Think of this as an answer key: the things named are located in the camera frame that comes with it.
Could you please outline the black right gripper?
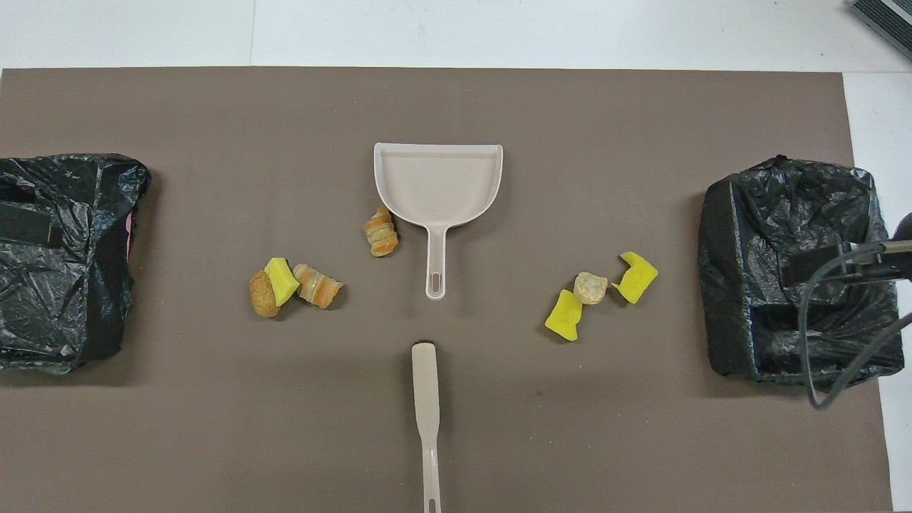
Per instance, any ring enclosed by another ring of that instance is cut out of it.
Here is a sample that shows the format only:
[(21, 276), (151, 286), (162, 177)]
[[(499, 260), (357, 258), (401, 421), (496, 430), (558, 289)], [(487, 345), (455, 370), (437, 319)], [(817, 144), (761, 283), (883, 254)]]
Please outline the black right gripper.
[(858, 280), (912, 280), (912, 240), (885, 240), (827, 246), (790, 254), (782, 267), (782, 285), (807, 283), (824, 264), (847, 252), (848, 276)]

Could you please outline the yellow sponge piece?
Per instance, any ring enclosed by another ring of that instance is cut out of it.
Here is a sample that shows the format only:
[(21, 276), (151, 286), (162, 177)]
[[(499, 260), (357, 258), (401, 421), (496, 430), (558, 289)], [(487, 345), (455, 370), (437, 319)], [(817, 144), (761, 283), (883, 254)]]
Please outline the yellow sponge piece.
[(264, 267), (264, 272), (270, 280), (277, 306), (283, 306), (300, 288), (301, 284), (294, 276), (287, 259), (270, 259)]
[(570, 290), (561, 289), (556, 304), (544, 321), (544, 327), (565, 341), (577, 341), (583, 306), (583, 303)]
[(624, 272), (620, 282), (611, 283), (611, 286), (626, 302), (636, 304), (657, 279), (659, 272), (644, 256), (635, 252), (623, 252), (618, 257), (628, 265), (628, 269)]

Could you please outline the pale round bread lump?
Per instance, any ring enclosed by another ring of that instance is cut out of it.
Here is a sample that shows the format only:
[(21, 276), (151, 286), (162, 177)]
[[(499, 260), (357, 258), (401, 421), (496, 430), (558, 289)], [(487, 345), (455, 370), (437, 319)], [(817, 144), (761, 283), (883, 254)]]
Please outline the pale round bread lump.
[(605, 298), (608, 279), (583, 271), (574, 277), (573, 295), (583, 305), (597, 305)]

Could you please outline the brown round bun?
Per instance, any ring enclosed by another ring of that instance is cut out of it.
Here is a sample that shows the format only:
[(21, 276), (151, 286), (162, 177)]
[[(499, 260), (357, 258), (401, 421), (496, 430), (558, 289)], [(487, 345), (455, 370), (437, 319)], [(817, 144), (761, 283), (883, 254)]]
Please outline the brown round bun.
[(254, 274), (248, 283), (249, 299), (254, 312), (263, 318), (274, 318), (280, 308), (276, 302), (270, 277), (264, 271)]

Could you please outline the striped orange bread roll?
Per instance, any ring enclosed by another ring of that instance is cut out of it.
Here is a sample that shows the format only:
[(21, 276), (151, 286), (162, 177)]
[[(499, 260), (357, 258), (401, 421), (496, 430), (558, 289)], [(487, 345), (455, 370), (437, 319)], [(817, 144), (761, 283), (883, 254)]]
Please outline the striped orange bread roll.
[(344, 284), (319, 272), (315, 267), (299, 264), (293, 267), (292, 274), (299, 283), (296, 295), (305, 302), (324, 311), (339, 295)]

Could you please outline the croissant piece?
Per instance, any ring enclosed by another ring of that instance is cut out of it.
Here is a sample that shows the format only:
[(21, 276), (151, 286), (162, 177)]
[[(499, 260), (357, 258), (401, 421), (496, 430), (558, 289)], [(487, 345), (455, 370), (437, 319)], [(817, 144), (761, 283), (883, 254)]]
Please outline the croissant piece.
[(369, 253), (377, 259), (392, 254), (400, 242), (392, 214), (385, 205), (377, 208), (363, 225), (363, 231), (370, 246)]

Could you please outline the beige plastic dustpan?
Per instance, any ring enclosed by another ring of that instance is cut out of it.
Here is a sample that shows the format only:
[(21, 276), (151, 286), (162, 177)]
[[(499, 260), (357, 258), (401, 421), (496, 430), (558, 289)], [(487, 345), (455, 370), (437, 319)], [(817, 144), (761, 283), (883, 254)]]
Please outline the beige plastic dustpan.
[(425, 295), (446, 295), (447, 231), (481, 217), (499, 194), (499, 144), (411, 144), (373, 147), (375, 188), (395, 217), (427, 233)]

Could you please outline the beige brush with black bristles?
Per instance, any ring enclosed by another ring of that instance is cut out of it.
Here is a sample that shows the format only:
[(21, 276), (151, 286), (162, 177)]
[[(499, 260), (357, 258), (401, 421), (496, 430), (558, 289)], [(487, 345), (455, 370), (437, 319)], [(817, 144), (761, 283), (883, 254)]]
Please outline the beige brush with black bristles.
[(442, 513), (437, 436), (440, 429), (440, 394), (437, 354), (432, 341), (420, 340), (411, 348), (415, 419), (421, 444), (423, 513)]

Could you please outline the bin with black trash bag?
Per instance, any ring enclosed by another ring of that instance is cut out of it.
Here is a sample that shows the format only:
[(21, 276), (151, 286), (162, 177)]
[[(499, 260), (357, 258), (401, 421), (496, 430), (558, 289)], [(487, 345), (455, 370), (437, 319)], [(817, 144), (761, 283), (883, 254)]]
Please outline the bin with black trash bag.
[(0, 369), (70, 373), (123, 347), (151, 172), (124, 155), (0, 158), (0, 202), (54, 214), (59, 248), (0, 241)]
[(886, 240), (875, 177), (856, 167), (779, 155), (707, 189), (698, 282), (711, 368), (720, 375), (835, 389), (853, 359), (899, 320), (896, 280), (858, 280), (846, 264), (800, 301), (785, 288), (790, 254)]

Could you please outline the dark grey ribbed device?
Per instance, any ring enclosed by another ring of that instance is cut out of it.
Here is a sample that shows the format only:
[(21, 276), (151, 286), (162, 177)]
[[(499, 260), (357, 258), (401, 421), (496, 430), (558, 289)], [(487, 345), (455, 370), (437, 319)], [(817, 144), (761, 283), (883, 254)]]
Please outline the dark grey ribbed device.
[(851, 11), (912, 61), (912, 0), (852, 0)]

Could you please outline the brown table mat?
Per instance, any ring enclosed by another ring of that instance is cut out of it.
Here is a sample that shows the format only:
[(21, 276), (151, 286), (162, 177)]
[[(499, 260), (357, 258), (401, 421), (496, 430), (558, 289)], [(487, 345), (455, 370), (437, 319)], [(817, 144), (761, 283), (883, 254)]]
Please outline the brown table mat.
[[(499, 144), (499, 194), (427, 233), (384, 205), (376, 143)], [(824, 412), (711, 370), (696, 266), (706, 189), (786, 155), (852, 165), (836, 73), (560, 69), (6, 69), (0, 157), (150, 168), (123, 350), (0, 373), (0, 513), (418, 513), (410, 349), (440, 377), (453, 513), (891, 509), (879, 385)], [(629, 304), (635, 252), (659, 272)], [(344, 284), (274, 318), (270, 259)], [(579, 339), (544, 321), (608, 279)]]

